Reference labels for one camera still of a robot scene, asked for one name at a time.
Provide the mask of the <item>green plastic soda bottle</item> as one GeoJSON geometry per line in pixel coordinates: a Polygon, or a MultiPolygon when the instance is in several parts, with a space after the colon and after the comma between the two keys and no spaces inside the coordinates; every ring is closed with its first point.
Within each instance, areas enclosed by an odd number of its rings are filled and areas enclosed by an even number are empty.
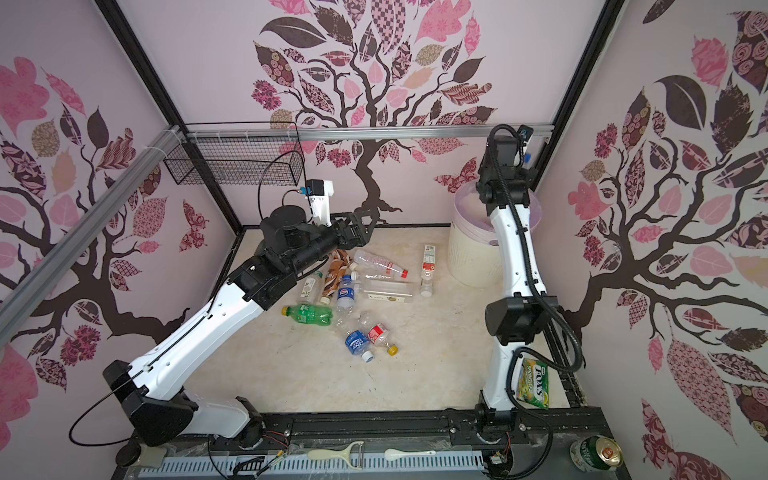
{"type": "Polygon", "coordinates": [[[282,315],[304,325],[330,326],[333,310],[330,307],[312,304],[297,304],[282,308],[282,315]]]}

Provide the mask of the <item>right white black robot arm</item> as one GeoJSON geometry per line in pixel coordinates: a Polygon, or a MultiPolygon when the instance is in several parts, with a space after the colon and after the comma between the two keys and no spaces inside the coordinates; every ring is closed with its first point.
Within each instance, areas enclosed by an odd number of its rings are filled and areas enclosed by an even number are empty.
{"type": "Polygon", "coordinates": [[[480,430],[520,424],[526,409],[515,388],[524,376],[523,360],[532,358],[554,370],[558,364],[532,348],[551,322],[557,299],[546,293],[531,238],[525,149],[533,129],[494,126],[487,136],[475,189],[494,229],[503,271],[503,293],[488,304],[484,318],[494,338],[491,367],[475,407],[480,430]]]}

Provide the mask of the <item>green white label bottle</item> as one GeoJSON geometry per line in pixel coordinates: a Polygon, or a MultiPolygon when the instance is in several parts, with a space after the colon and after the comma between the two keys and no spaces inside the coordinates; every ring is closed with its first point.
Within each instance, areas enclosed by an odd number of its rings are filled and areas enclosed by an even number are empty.
{"type": "Polygon", "coordinates": [[[298,301],[304,304],[314,304],[318,301],[324,288],[324,274],[315,271],[303,281],[298,301]]]}

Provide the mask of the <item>blue label crushed bottle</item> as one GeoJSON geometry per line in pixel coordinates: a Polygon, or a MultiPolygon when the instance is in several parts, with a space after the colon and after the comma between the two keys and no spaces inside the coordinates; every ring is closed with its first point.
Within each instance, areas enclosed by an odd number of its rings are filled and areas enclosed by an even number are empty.
{"type": "Polygon", "coordinates": [[[359,357],[364,363],[370,363],[374,359],[368,338],[359,330],[350,332],[344,339],[344,344],[352,355],[359,357]]]}

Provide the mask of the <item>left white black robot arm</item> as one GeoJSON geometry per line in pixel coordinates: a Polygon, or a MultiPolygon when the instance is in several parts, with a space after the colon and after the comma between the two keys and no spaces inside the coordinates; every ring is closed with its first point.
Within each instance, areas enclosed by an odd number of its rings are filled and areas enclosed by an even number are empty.
{"type": "Polygon", "coordinates": [[[215,435],[255,445],[261,415],[244,397],[208,401],[185,381],[232,335],[293,289],[302,273],[334,250],[365,246],[379,221],[376,208],[337,213],[310,223],[303,208],[275,209],[262,220],[262,243],[233,270],[214,297],[162,343],[103,372],[138,439],[151,447],[184,435],[215,435]]]}

